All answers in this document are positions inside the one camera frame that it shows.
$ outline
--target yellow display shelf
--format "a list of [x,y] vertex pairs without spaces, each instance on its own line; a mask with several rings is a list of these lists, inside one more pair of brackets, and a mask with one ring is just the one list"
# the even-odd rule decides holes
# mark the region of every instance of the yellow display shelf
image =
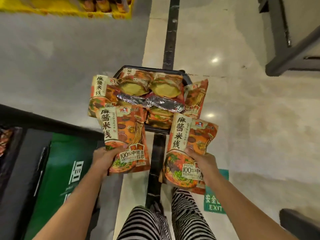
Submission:
[[121,13],[115,4],[110,4],[111,12],[86,12],[82,3],[72,4],[70,0],[28,0],[32,5],[25,5],[20,0],[0,0],[0,12],[24,12],[36,14],[69,15],[86,18],[131,19],[134,0],[129,5],[128,13]]

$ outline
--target person's left arm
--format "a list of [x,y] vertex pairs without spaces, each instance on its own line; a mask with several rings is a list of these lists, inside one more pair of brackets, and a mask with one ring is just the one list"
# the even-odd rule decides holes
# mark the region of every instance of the person's left arm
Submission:
[[105,147],[95,150],[87,174],[33,239],[85,239],[102,180],[113,158],[124,150],[122,146],[111,151],[106,151]]

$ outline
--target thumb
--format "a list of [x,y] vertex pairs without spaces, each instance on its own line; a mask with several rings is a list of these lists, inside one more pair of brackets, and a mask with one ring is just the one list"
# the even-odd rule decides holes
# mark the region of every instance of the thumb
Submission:
[[199,162],[199,161],[202,161],[202,155],[200,155],[200,154],[198,154],[198,153],[196,153],[194,150],[192,150],[191,148],[186,148],[185,150],[185,153],[188,155],[188,156],[190,156],[190,157],[192,157],[195,161],[197,161],[197,162]]
[[117,147],[117,148],[109,151],[109,153],[110,153],[110,156],[113,158],[113,157],[115,157],[117,154],[125,151],[126,149],[127,149],[127,145],[123,145],[123,146],[119,146],[119,147]]

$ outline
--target person's right arm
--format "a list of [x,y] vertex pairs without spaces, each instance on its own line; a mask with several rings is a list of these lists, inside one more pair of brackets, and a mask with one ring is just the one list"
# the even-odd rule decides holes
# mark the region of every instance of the person's right arm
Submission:
[[197,161],[204,182],[216,194],[240,240],[297,240],[223,178],[213,155],[202,156],[189,148],[186,153]]

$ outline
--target hand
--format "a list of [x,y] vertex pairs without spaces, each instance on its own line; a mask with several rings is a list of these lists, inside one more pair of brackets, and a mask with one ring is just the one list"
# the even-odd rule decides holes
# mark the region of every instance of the hand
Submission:
[[198,163],[198,167],[203,174],[205,184],[211,187],[210,184],[215,181],[217,177],[221,176],[215,156],[210,153],[200,155],[189,147],[185,149],[185,152]]
[[108,169],[113,163],[114,157],[126,150],[127,145],[119,146],[113,150],[107,151],[103,146],[93,152],[92,166],[97,173],[102,177],[105,177],[108,174]]

